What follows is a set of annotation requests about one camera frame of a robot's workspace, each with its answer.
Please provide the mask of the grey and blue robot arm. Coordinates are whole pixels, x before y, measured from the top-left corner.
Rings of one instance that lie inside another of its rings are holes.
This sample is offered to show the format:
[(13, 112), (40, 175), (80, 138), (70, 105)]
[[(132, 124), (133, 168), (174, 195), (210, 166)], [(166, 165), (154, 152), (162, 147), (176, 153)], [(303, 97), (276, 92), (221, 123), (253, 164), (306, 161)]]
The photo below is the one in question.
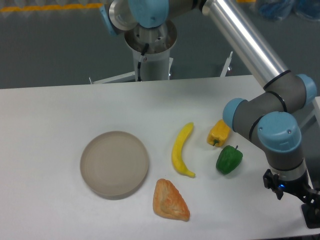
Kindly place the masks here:
[(110, 34), (124, 34), (140, 82), (169, 78), (169, 58), (152, 59), (175, 43), (171, 19), (193, 9), (213, 20), (264, 89), (253, 100), (231, 100), (223, 110), (224, 122), (264, 151), (270, 166), (263, 176), (266, 188), (278, 198), (289, 193), (318, 210), (320, 193), (308, 184), (301, 132), (293, 117), (316, 97), (316, 85), (304, 74), (292, 74), (232, 0), (114, 0), (99, 11)]

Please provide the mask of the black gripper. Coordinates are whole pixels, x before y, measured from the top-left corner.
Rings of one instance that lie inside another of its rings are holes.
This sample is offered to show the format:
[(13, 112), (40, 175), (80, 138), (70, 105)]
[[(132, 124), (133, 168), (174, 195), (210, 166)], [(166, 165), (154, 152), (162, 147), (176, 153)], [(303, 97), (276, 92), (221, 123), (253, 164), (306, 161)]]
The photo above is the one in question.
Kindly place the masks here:
[(310, 188), (306, 172), (295, 180), (281, 180), (278, 174), (267, 169), (262, 179), (264, 187), (272, 190), (278, 200), (282, 199), (284, 193), (288, 193), (310, 207), (320, 206), (320, 191)]

